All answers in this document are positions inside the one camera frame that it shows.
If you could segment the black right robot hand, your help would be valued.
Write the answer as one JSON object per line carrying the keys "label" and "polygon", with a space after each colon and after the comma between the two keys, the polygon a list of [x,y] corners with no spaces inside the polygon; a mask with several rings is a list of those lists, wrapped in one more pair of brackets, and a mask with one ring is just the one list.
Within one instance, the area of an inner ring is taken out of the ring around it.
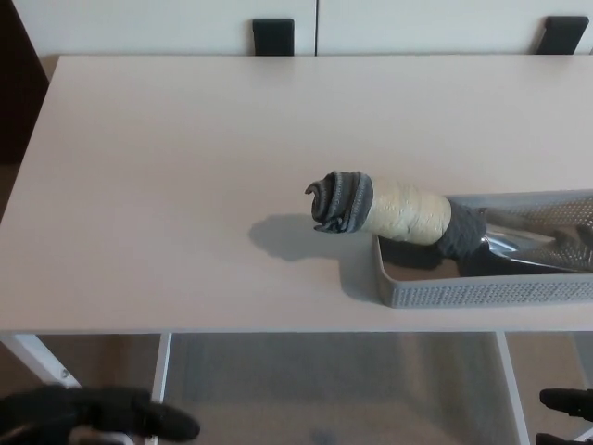
{"label": "black right robot hand", "polygon": [[[539,400],[548,409],[592,422],[592,389],[546,388]],[[536,445],[591,445],[592,436],[585,439],[562,439],[547,433],[536,434]]]}

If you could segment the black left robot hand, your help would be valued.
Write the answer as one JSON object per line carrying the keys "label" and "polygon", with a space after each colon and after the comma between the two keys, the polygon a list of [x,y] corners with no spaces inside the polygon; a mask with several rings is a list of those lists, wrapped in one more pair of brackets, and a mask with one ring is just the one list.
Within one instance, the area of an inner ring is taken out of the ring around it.
{"label": "black left robot hand", "polygon": [[3,444],[186,443],[200,430],[190,414],[153,400],[143,388],[52,384],[1,399]]}

